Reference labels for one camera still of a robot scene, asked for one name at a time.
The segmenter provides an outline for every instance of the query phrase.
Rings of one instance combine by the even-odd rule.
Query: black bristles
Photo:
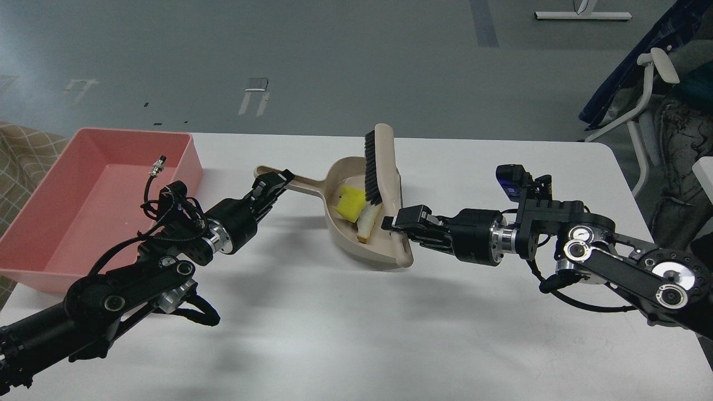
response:
[[[364,157],[366,159],[366,171],[364,172],[364,190],[366,200],[372,205],[381,203],[379,184],[376,182],[376,133],[368,133],[364,137]]]

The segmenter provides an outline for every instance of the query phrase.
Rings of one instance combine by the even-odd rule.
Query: white chair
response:
[[[535,11],[537,19],[604,19],[610,21],[629,21],[631,14],[594,12],[598,0],[582,0],[575,11]]]
[[[584,140],[584,142],[592,142],[612,129],[626,123],[640,170],[639,180],[631,191],[634,196],[638,195],[649,178],[649,163],[647,158],[650,157],[654,160],[655,164],[660,164],[658,141],[653,130],[653,115],[650,111],[646,111],[646,106],[649,104],[651,93],[653,92],[654,72],[657,72],[666,83],[674,84],[680,82],[676,69],[671,63],[671,59],[669,59],[665,51],[659,48],[654,47],[650,53],[642,54],[636,62],[640,66],[644,66],[644,91],[636,106],[631,111],[628,111],[601,129],[591,133]],[[646,135],[643,137],[641,126],[645,127],[646,132]]]

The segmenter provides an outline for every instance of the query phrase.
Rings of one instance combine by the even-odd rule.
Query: screw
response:
[[[679,278],[679,274],[673,270],[668,270],[664,273],[664,278],[668,279],[668,281],[675,282],[676,279]]]
[[[585,254],[584,247],[580,244],[574,244],[570,246],[570,254],[575,258],[581,258]]]
[[[189,262],[181,262],[176,265],[176,272],[180,275],[189,275],[193,273],[193,265]]]
[[[664,290],[661,294],[663,301],[669,305],[676,305],[681,302],[681,294],[676,290]]]
[[[117,312],[126,305],[126,300],[119,295],[109,295],[104,299],[104,309]]]
[[[168,266],[172,265],[173,263],[176,263],[176,259],[171,258],[170,256],[166,256],[165,258],[161,258],[159,262],[164,268],[167,268]]]

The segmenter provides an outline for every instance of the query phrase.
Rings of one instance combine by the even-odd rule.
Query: blue jacket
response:
[[[711,5],[713,0],[678,0],[666,11],[580,113],[579,119],[590,124],[588,130],[599,127],[619,89],[634,86],[641,79],[644,69],[636,64],[639,55],[650,52],[653,47],[668,50],[671,46],[670,50],[673,50],[690,42],[701,26],[703,13]]]

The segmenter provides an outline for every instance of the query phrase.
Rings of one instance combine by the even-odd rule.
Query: dustpan handle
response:
[[[253,175],[255,177],[263,173],[269,172],[280,173],[282,170],[269,166],[258,166],[255,168]],[[324,193],[324,181],[313,180],[304,176],[295,176],[292,181],[287,184],[287,189],[292,191],[306,193],[307,195],[318,196],[324,198],[326,194]]]

